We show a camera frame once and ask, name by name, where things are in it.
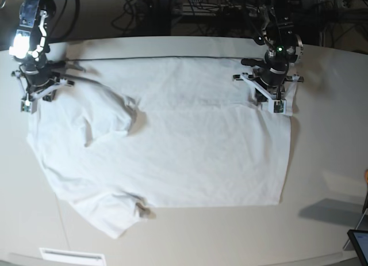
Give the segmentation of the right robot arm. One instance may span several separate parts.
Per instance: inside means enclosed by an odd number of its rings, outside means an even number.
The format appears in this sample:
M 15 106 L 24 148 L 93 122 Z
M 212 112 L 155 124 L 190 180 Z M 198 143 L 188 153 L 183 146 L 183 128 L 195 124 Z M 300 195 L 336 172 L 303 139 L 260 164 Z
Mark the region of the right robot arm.
M 51 102 L 58 89 L 75 85 L 58 72 L 67 69 L 66 61 L 53 62 L 47 58 L 52 34 L 48 21 L 55 13 L 54 0 L 24 0 L 20 7 L 19 25 L 9 55 L 18 63 L 11 76 L 20 87 L 22 112 L 35 113 L 38 100 Z

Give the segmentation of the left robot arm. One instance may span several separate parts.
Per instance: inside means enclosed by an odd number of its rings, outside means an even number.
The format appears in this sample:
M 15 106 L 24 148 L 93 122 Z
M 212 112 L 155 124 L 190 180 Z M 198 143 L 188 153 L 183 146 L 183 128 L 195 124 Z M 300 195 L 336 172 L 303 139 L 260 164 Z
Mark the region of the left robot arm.
M 254 41 L 267 49 L 261 59 L 243 58 L 246 70 L 233 80 L 250 87 L 260 109 L 290 116 L 297 83 L 304 80 L 294 68 L 304 51 L 292 20 L 299 0 L 240 0 L 240 4 Z

